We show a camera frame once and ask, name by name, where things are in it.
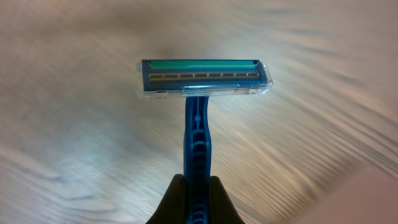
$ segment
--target razor handle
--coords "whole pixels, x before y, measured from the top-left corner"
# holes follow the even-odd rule
[[[185,102],[184,177],[186,224],[207,224],[211,139],[207,122],[208,96],[187,97]]]

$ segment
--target brown object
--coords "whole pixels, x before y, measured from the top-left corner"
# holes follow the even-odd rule
[[[398,180],[373,169],[355,172],[294,224],[398,223]]]

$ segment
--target blue razor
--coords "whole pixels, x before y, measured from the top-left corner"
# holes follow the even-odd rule
[[[259,60],[142,60],[140,96],[187,97],[185,102],[185,223],[209,223],[211,138],[209,96],[267,92],[272,78]]]

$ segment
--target wooden surface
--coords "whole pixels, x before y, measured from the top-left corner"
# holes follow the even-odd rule
[[[353,159],[398,172],[397,1],[0,1],[0,223],[144,223],[182,173],[184,99],[141,58],[258,58],[267,95],[209,104],[212,174],[280,223]]]

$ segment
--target wooden table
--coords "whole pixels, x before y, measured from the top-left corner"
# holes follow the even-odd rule
[[[359,159],[398,172],[395,0],[0,2],[0,223],[144,223],[182,173],[184,99],[141,58],[253,58],[267,95],[209,104],[212,174],[279,223]]]

